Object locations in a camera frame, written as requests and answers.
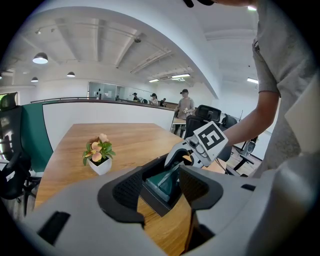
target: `white flower pot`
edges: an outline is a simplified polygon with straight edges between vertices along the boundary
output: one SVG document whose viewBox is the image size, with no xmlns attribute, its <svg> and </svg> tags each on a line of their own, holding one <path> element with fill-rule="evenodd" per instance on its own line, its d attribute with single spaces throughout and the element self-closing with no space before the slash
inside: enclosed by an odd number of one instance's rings
<svg viewBox="0 0 320 256">
<path fill-rule="evenodd" d="M 96 166 L 91 160 L 87 160 L 89 162 L 90 167 L 99 175 L 104 175 L 105 173 L 109 172 L 112 165 L 112 159 L 108 158 L 99 166 Z"/>
</svg>

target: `teal panel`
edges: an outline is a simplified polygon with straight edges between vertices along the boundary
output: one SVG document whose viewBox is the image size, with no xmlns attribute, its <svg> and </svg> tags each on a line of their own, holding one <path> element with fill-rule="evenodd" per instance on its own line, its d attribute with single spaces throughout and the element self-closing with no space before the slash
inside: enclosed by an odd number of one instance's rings
<svg viewBox="0 0 320 256">
<path fill-rule="evenodd" d="M 43 103 L 22 106 L 21 142 L 25 152 L 31 157 L 31 167 L 35 172 L 43 172 L 53 153 L 47 135 Z"/>
</svg>

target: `curved white arch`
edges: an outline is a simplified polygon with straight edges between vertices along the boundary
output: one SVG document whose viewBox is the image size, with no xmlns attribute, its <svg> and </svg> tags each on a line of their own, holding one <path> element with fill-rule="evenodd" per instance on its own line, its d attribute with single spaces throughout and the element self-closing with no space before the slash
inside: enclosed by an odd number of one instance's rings
<svg viewBox="0 0 320 256">
<path fill-rule="evenodd" d="M 145 31 L 190 63 L 213 96 L 219 98 L 221 74 L 218 59 L 198 20 L 183 1 L 51 0 L 42 4 L 32 15 L 45 11 L 52 15 L 54 10 L 59 10 L 61 16 L 71 12 L 83 12 L 88 16 L 88 13 L 94 12 L 98 19 L 103 20 L 107 15 L 115 22 L 131 24 Z"/>
</svg>

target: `glass partition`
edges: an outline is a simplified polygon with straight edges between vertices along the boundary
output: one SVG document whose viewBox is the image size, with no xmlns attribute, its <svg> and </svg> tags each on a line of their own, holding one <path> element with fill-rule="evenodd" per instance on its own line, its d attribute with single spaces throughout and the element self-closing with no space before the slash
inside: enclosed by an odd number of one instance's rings
<svg viewBox="0 0 320 256">
<path fill-rule="evenodd" d="M 96 97 L 97 99 L 100 99 L 100 100 L 133 101 L 134 93 L 137 94 L 137 97 L 140 102 L 148 103 L 149 100 L 151 99 L 151 94 L 153 92 L 132 88 L 128 86 L 111 84 L 111 83 L 101 83 L 101 82 L 89 83 L 89 97 Z"/>
</svg>

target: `teal object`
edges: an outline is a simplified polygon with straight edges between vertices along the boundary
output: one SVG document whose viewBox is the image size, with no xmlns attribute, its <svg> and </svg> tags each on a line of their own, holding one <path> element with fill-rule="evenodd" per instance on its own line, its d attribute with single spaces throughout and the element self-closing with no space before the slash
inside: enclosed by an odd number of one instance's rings
<svg viewBox="0 0 320 256">
<path fill-rule="evenodd" d="M 166 202 L 170 200 L 176 188 L 179 187 L 179 183 L 177 182 L 179 178 L 178 164 L 175 162 L 170 170 L 147 178 L 145 181 Z"/>
<path fill-rule="evenodd" d="M 31 167 L 35 172 L 44 172 L 53 150 L 47 135 L 43 103 L 22 106 L 21 143 L 31 157 Z"/>
</svg>

